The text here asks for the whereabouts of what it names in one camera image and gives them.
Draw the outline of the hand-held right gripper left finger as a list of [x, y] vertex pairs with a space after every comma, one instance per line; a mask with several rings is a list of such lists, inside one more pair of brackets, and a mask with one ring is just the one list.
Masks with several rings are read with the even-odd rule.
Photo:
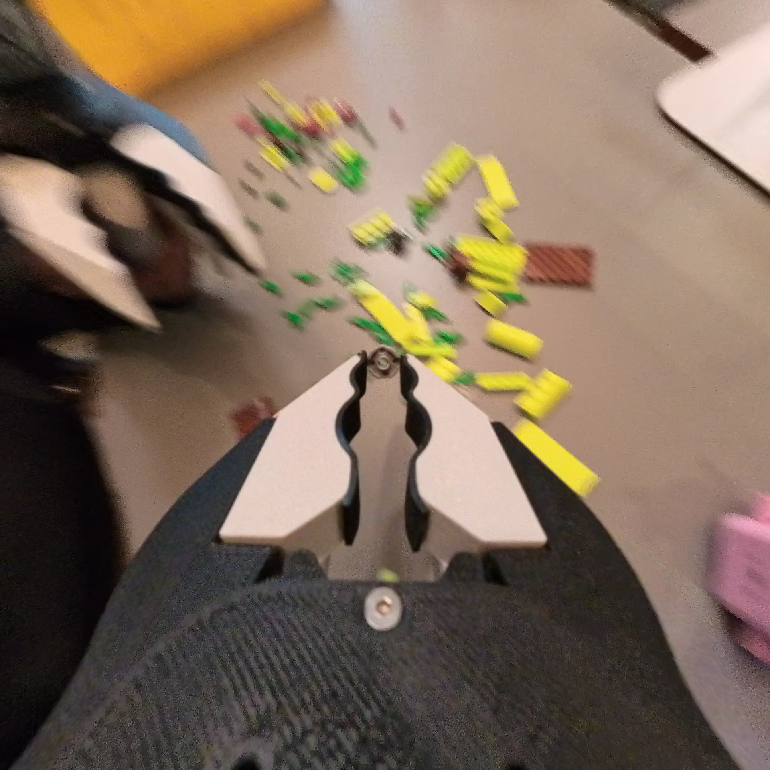
[[221, 527], [224, 544], [308, 551], [324, 572], [355, 540], [360, 473], [352, 446], [361, 430], [367, 355], [352, 355], [281, 409]]

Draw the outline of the person's black clothing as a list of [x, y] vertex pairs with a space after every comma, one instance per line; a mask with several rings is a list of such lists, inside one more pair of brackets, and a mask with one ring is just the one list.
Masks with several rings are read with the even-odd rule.
[[63, 369], [2, 331], [1, 767], [61, 698], [118, 578], [118, 517]]

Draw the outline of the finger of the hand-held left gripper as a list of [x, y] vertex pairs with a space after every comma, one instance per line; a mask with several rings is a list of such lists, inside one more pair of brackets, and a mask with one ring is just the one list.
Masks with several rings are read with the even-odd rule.
[[2, 217], [9, 232], [58, 274], [124, 320], [161, 325], [107, 236], [82, 213], [83, 187], [71, 172], [25, 156], [3, 155]]
[[181, 209], [222, 255], [250, 273], [266, 270], [255, 233], [221, 176], [206, 163], [146, 123], [119, 130], [111, 148], [137, 169], [149, 192]]

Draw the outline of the blue cloth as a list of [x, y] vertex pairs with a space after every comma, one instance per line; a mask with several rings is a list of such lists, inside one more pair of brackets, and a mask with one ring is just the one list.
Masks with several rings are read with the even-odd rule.
[[79, 114], [108, 134], [133, 124], [147, 124], [179, 144], [200, 162], [209, 159], [194, 135], [179, 121], [142, 99], [130, 95], [93, 73], [67, 75]]

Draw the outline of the pile of yellow toy bricks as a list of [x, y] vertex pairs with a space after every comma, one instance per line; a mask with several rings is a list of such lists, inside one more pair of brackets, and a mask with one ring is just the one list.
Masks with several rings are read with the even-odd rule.
[[[301, 105], [269, 82], [261, 82], [260, 89], [282, 114], [275, 116], [248, 102], [249, 114], [239, 118], [240, 129], [259, 143], [261, 159], [286, 177], [307, 165], [308, 182], [326, 195], [341, 187], [350, 192], [363, 187], [367, 158], [340, 130], [358, 131], [371, 146], [374, 139], [349, 102], [309, 99]], [[483, 233], [458, 233], [442, 243], [422, 242], [419, 247], [462, 290], [470, 290], [472, 303], [486, 318], [483, 342], [518, 360], [534, 362], [541, 355], [542, 339], [505, 321], [509, 309], [527, 302], [521, 284], [588, 288], [593, 252], [572, 245], [517, 242], [506, 215], [519, 202], [505, 167], [495, 156], [475, 155], [457, 142], [451, 142], [423, 173], [421, 193], [407, 198], [411, 223], [420, 235], [470, 172], [479, 174], [484, 188], [474, 201]], [[514, 408], [521, 415], [513, 428], [515, 438], [572, 492], [587, 496], [598, 485], [598, 476], [541, 426], [571, 392], [567, 379], [547, 368], [535, 374], [466, 370], [457, 362], [464, 337], [449, 328], [447, 314], [429, 292], [407, 284], [397, 304], [371, 284], [363, 268], [340, 260], [332, 262], [330, 277], [363, 309], [364, 316], [353, 318], [353, 325], [387, 351], [414, 355], [445, 383], [513, 393]]]

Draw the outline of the white rounded board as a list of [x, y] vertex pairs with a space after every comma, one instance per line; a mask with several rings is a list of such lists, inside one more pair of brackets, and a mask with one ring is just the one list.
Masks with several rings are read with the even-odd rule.
[[661, 82], [663, 115], [769, 192], [769, 24]]

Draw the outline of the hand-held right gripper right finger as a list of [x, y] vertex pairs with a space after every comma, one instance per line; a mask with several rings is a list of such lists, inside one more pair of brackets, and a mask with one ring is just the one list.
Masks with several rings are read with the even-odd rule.
[[404, 504], [411, 551], [446, 568], [459, 553], [544, 547], [544, 527], [486, 414], [411, 354], [399, 383], [414, 445]]

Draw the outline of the large yellow object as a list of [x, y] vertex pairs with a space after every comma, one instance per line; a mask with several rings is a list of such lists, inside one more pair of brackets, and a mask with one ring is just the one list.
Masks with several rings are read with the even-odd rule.
[[92, 72], [152, 91], [303, 20], [322, 1], [32, 1]]

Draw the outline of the pink toy block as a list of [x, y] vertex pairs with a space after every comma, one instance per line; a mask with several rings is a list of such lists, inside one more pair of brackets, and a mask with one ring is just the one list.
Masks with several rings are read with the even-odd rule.
[[720, 515], [711, 530], [707, 591], [726, 612], [733, 640], [769, 665], [769, 496]]

